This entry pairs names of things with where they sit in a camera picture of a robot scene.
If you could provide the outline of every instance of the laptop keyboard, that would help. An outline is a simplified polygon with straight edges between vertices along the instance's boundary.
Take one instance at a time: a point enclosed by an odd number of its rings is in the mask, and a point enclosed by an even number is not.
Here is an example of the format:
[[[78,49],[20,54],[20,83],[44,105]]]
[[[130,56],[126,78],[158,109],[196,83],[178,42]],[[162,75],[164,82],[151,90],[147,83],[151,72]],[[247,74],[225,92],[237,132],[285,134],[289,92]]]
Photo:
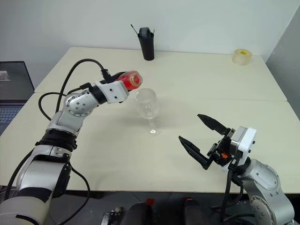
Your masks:
[[[0,108],[0,123],[10,123],[17,113],[20,111],[20,108]]]

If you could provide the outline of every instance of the glass stem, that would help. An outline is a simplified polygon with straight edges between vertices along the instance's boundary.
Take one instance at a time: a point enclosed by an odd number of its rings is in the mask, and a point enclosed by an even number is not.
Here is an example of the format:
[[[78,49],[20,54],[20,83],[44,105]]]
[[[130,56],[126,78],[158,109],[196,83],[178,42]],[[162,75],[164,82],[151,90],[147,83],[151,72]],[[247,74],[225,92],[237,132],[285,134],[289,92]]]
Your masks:
[[[154,118],[149,120],[149,124],[150,124],[150,131],[155,131]]]

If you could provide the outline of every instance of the tape roll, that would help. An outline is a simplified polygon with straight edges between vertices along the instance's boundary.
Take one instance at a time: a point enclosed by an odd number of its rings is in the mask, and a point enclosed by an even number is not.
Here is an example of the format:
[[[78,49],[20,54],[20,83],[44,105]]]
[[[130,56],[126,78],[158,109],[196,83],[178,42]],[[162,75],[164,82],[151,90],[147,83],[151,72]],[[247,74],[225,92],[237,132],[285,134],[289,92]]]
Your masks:
[[[252,53],[247,49],[237,49],[234,52],[232,61],[238,65],[247,65],[251,61]]]

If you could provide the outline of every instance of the glass base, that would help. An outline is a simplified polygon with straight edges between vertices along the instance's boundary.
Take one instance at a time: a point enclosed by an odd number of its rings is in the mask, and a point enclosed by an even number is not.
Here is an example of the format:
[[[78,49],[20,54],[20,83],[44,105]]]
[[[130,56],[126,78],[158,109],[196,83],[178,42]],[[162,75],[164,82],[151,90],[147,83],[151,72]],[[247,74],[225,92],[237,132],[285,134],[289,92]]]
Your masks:
[[[147,133],[151,136],[158,135],[158,134],[160,134],[160,132],[161,132],[161,128],[159,128],[159,127],[156,127],[155,129],[148,129],[147,130]]]

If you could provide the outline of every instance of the black pen holder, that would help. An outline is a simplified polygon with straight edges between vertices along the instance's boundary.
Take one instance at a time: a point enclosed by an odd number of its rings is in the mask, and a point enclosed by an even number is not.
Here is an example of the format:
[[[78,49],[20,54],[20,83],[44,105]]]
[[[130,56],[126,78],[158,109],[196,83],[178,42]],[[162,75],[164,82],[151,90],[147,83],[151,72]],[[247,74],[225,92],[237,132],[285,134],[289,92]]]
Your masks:
[[[154,34],[151,33],[151,35],[148,38],[141,38],[140,35],[138,35],[138,38],[141,44],[144,59],[148,61],[154,60]]]

